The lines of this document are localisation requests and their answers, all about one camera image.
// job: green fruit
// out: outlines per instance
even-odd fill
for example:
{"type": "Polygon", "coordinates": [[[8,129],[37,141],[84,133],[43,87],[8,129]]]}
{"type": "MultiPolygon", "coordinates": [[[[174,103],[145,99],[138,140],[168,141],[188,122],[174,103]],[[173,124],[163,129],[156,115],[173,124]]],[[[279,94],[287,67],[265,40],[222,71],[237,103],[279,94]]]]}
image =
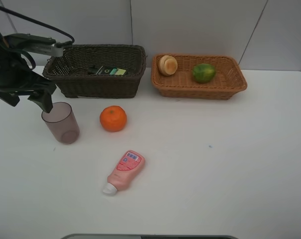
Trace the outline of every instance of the green fruit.
{"type": "Polygon", "coordinates": [[[199,64],[194,67],[192,74],[198,83],[208,83],[216,75],[216,69],[210,64],[199,64]]]}

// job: white wall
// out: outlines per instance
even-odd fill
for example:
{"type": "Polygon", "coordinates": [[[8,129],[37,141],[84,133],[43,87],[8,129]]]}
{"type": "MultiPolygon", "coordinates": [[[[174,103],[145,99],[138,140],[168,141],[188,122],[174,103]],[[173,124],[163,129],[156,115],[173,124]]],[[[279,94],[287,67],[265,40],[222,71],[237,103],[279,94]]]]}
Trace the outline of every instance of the white wall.
{"type": "MultiPolygon", "coordinates": [[[[60,28],[75,37],[75,44],[131,44],[130,0],[2,0],[5,7],[36,20],[60,28]]],[[[19,33],[67,37],[11,17],[19,33]]],[[[38,65],[45,65],[49,56],[32,54],[38,65]]]]}
{"type": "Polygon", "coordinates": [[[240,60],[266,0],[132,0],[133,43],[148,54],[229,55],[240,60]]]}
{"type": "MultiPolygon", "coordinates": [[[[148,54],[148,66],[156,53],[180,52],[230,55],[242,59],[242,69],[301,71],[301,0],[269,0],[255,31],[267,0],[131,0],[132,16],[130,0],[2,2],[72,34],[76,44],[141,45],[148,54]]],[[[68,40],[11,18],[18,32],[68,40]]],[[[2,12],[0,31],[3,35],[14,33],[2,12]]],[[[38,65],[49,58],[32,55],[38,65]]]]}
{"type": "Polygon", "coordinates": [[[15,33],[7,15],[2,11],[0,11],[0,32],[3,36],[15,33]]]}
{"type": "Polygon", "coordinates": [[[269,0],[240,66],[301,71],[301,0],[269,0]]]}

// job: wicker basket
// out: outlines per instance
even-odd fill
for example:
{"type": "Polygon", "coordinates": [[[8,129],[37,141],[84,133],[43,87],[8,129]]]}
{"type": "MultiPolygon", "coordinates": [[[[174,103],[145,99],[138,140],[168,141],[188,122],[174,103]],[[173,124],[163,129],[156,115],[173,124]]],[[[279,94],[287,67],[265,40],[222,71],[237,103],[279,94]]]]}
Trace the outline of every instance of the wicker basket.
{"type": "Polygon", "coordinates": [[[166,97],[228,100],[247,88],[238,63],[227,56],[159,54],[153,58],[151,81],[166,97]],[[172,76],[164,76],[158,70],[158,62],[164,55],[173,56],[178,62],[178,70],[172,76]],[[216,76],[211,82],[200,84],[194,80],[192,70],[200,63],[208,63],[216,68],[216,76]]]}
{"type": "Polygon", "coordinates": [[[133,45],[73,45],[52,57],[43,75],[68,98],[133,98],[146,67],[145,50],[133,45]],[[89,75],[92,66],[126,69],[123,76],[89,75]]]}

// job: bottle label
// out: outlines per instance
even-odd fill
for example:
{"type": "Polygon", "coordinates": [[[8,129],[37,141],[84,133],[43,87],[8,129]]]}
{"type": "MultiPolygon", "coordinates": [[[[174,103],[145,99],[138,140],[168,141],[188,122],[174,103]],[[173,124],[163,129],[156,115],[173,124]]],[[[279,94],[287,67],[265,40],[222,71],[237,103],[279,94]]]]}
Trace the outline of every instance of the bottle label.
{"type": "Polygon", "coordinates": [[[133,168],[136,168],[137,165],[141,162],[140,157],[133,154],[132,152],[128,152],[119,162],[116,169],[120,171],[130,171],[133,168]]]}

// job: white bottle cap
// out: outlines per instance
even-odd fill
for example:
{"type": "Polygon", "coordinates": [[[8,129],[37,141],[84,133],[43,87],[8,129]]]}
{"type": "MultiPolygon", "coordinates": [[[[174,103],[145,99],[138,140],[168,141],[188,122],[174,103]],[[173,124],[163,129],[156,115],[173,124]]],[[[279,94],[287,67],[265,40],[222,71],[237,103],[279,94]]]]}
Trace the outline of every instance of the white bottle cap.
{"type": "Polygon", "coordinates": [[[117,188],[114,187],[113,184],[111,184],[111,183],[105,184],[105,186],[103,188],[103,193],[105,193],[106,195],[109,195],[109,196],[113,196],[116,194],[116,192],[117,192],[117,188]]]}

